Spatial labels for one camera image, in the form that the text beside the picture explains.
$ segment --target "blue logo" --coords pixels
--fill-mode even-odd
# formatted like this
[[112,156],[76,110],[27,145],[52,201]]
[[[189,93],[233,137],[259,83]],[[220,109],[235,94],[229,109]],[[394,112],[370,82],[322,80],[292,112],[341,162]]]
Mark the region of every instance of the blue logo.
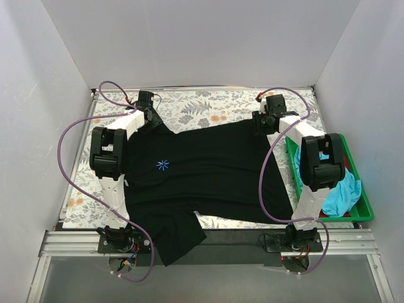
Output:
[[157,162],[158,164],[156,165],[156,166],[158,166],[158,170],[160,170],[160,169],[162,169],[162,170],[165,170],[165,169],[168,169],[168,167],[169,167],[169,163],[167,162],[167,160],[162,160],[161,162]]

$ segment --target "light blue fabric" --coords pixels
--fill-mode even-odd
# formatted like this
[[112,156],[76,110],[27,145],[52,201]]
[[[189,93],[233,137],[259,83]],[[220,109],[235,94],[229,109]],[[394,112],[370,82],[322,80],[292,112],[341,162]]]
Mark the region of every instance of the light blue fabric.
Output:
[[[328,159],[329,155],[320,155],[320,160]],[[300,188],[303,186],[302,179],[300,178],[300,147],[296,149],[295,166],[297,175],[299,176]],[[353,174],[345,168],[345,178],[338,182],[330,194],[327,196],[323,205],[323,213],[329,217],[342,217],[347,211],[350,211],[353,205],[358,202],[362,193],[362,182],[355,180]]]

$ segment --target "floral tablecloth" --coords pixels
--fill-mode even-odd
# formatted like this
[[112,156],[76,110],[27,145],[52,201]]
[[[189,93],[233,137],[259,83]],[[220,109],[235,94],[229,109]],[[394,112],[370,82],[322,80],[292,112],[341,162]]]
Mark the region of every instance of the floral tablecloth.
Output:
[[[175,133],[188,131],[190,129],[208,128],[219,124],[231,123],[243,119],[250,119],[251,112],[259,109],[255,101],[258,91],[161,91],[161,104],[157,112],[169,129]],[[306,113],[303,102],[293,93],[287,91],[275,91],[282,93],[287,102],[288,110],[294,110],[300,115]],[[311,116],[307,122],[313,127],[323,130],[318,105],[311,90],[301,90],[299,93],[308,101],[311,107]],[[124,103],[122,94],[119,92],[106,93],[112,100]],[[129,93],[129,98],[137,99],[137,93]],[[117,107],[102,97],[96,102],[94,115],[117,114],[122,112],[122,107]],[[106,126],[114,121],[111,119],[95,119],[92,121],[80,158],[75,183],[82,189],[92,193],[98,198],[102,197],[102,191],[98,179],[90,169],[88,158],[90,155],[91,131],[95,126]],[[268,136],[270,143],[274,141],[277,134]],[[288,192],[292,208],[297,204],[296,193],[292,180],[292,173],[286,154],[285,139],[282,139],[274,149],[283,181]],[[253,229],[253,228],[275,228],[279,225],[268,225],[253,222],[242,222],[224,218],[197,215],[201,226],[206,229]],[[66,218],[63,227],[76,229],[94,229],[103,227],[106,221],[106,210],[96,201],[85,196],[77,190],[73,190],[66,210]]]

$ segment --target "gray wall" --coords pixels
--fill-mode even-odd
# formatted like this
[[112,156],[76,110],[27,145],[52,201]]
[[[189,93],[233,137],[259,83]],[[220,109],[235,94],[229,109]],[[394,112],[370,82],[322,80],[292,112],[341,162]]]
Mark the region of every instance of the gray wall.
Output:
[[[66,191],[56,145],[90,91],[40,0],[0,1],[0,294],[25,302],[45,229]],[[69,170],[80,128],[66,140]]]
[[317,83],[327,131],[343,133],[375,213],[369,225],[404,302],[404,2],[362,0]]
[[307,86],[359,0],[42,0],[90,88]]

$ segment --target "black cloth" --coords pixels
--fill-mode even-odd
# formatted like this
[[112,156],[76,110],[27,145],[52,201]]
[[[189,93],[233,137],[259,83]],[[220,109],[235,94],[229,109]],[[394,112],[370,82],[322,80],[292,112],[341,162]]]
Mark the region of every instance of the black cloth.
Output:
[[[174,134],[161,124],[150,133],[134,133],[128,142],[125,179],[130,219],[146,229],[169,265],[205,239],[194,214],[273,223],[258,200],[259,172],[270,148],[254,136],[253,121]],[[168,162],[168,168],[160,163]],[[267,210],[289,219],[292,207],[271,155],[263,180]]]

